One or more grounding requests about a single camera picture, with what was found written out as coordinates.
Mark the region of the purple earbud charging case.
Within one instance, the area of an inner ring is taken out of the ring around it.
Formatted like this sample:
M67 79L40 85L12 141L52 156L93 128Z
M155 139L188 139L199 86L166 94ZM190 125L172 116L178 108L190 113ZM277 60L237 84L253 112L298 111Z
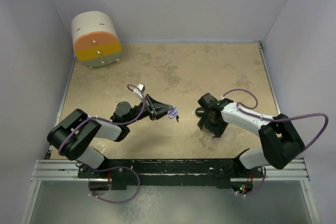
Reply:
M167 112L169 119L173 119L178 116L178 109L176 107L173 107L171 110Z

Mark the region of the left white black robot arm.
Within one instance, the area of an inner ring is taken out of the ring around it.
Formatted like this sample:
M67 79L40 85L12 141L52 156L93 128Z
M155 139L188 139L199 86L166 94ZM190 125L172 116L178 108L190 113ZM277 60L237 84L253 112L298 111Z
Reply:
M130 133L130 124L146 117L155 121L168 115L172 119L177 113L176 107L161 103L148 94L139 105L119 102L110 120L90 117L83 110L75 109L49 132L47 141L58 150L60 156L90 166L90 173L102 178L108 172L108 165L105 163L106 157L90 146L95 137L121 142Z

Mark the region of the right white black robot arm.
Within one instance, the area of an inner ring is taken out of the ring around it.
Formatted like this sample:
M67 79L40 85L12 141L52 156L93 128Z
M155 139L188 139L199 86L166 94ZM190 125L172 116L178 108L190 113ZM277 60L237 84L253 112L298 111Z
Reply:
M203 95L198 104L203 112L196 110L200 117L197 126L207 129L214 137L220 138L229 124L235 124L259 137L261 148L248 149L236 157L234 173L246 177L252 169L271 165L283 169L305 150L299 133L284 114L278 116L243 110L231 99L216 99L210 93Z

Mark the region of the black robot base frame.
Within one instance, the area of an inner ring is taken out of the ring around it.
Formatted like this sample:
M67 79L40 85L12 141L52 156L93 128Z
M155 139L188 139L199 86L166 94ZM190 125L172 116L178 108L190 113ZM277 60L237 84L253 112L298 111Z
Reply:
M93 169L78 162L79 178L99 189L125 190L128 186L210 186L218 189L252 190L262 178L261 166L246 169L238 158L105 159Z

